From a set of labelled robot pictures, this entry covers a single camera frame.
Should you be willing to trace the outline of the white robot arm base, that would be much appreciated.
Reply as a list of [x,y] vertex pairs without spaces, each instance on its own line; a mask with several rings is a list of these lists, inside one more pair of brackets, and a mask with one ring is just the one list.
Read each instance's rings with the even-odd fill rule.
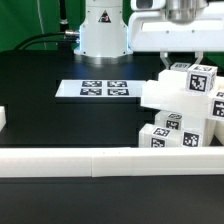
[[85,20],[79,28],[77,61],[118,64],[132,58],[128,27],[122,17],[123,0],[85,0]]

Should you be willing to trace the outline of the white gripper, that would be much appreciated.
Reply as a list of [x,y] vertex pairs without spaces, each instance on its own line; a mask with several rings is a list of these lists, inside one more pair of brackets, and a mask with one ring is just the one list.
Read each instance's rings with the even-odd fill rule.
[[137,11],[129,19],[128,34],[133,51],[161,51],[166,69],[171,65],[168,52],[196,52],[200,64],[204,52],[224,51],[224,7],[206,7],[188,24],[173,23],[160,11]]

